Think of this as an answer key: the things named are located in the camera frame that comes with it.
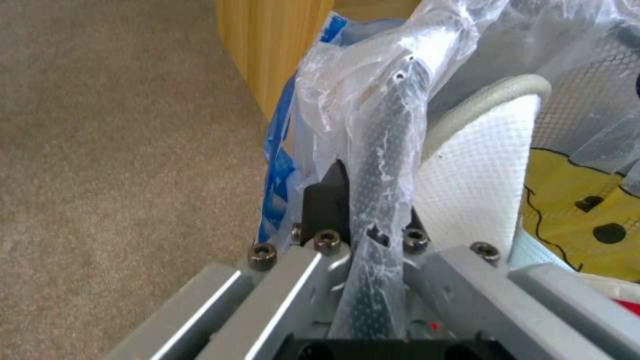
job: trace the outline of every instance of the clear plastic wrap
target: clear plastic wrap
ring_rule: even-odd
[[[349,46],[319,42],[302,61],[294,159],[303,184],[321,178],[336,159],[349,176],[355,256],[330,336],[404,336],[402,231],[410,221],[427,101],[505,4],[426,1],[402,26]]]

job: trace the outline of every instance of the hole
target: hole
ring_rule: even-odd
[[[407,236],[409,236],[411,239],[416,239],[416,240],[422,240],[424,237],[422,232],[418,230],[409,230],[409,232],[407,233]]]
[[[468,359],[468,360],[481,360],[482,358],[476,354],[473,350],[462,344],[451,345],[444,352],[445,360],[454,359]]]
[[[576,201],[574,205],[576,208],[579,208],[585,213],[588,213],[589,211],[591,211],[591,209],[595,208],[603,201],[604,199],[599,196],[587,196],[582,200]]]
[[[494,247],[487,244],[480,244],[476,249],[478,251],[478,254],[483,256],[495,256],[498,253]]]
[[[300,351],[299,360],[333,360],[333,352],[323,343],[311,343]]]
[[[330,232],[326,232],[326,233],[322,233],[320,234],[320,239],[322,240],[333,240],[335,239],[335,235],[333,233]]]
[[[601,243],[615,244],[621,242],[627,235],[627,230],[620,225],[610,223],[593,228],[593,236]]]
[[[266,255],[269,254],[269,248],[266,246],[258,246],[254,250],[256,255]]]

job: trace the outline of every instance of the red object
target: red object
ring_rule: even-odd
[[[624,300],[617,300],[617,299],[615,299],[615,301],[620,305],[624,306],[627,310],[631,311],[637,316],[640,316],[640,304],[636,304],[634,302],[628,302]]]

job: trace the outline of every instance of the black polka dot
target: black polka dot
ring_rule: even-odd
[[[615,244],[621,242],[627,231],[620,224],[610,223],[593,228],[593,236],[601,243]]]

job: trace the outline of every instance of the black plastic part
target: black plastic part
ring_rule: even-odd
[[[336,161],[320,183],[305,189],[302,202],[301,244],[320,230],[334,230],[351,245],[349,231],[349,179],[344,164]]]
[[[512,360],[514,357],[493,340],[329,340],[290,337],[284,341],[274,359]]]

